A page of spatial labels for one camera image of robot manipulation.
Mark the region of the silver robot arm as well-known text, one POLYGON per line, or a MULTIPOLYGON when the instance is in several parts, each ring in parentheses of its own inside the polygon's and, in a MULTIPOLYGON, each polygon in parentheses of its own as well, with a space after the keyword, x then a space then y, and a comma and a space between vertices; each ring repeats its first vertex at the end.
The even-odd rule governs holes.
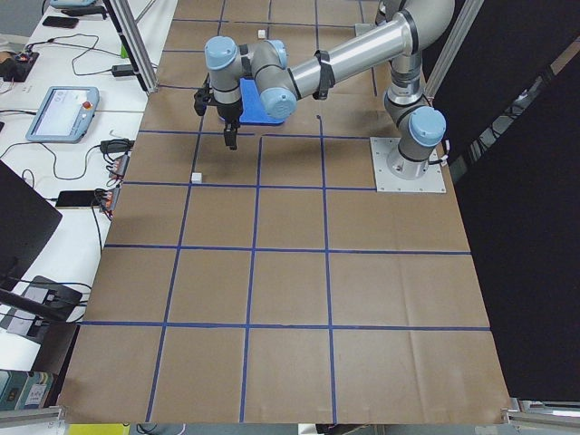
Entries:
POLYGON ((208 76, 194 95, 197 115, 214 106, 224 121, 225 143, 237 146, 237 130, 244 111, 240 82, 255 82, 266 114, 288 118, 298 101, 327 98, 339 82, 372 67, 391 62, 387 102, 409 106, 421 99, 421 53, 445 32, 453 16, 452 1, 381 1, 372 30, 290 67, 280 40, 238 44, 227 36, 214 36, 204 48, 208 76))

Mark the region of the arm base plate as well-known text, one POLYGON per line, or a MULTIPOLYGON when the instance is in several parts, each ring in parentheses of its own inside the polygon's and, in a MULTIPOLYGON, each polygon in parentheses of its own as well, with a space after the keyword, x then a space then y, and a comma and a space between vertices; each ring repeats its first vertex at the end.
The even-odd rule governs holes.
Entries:
POLYGON ((399 138, 370 137, 376 190, 379 193, 445 194, 440 164, 413 162, 399 150, 399 138))

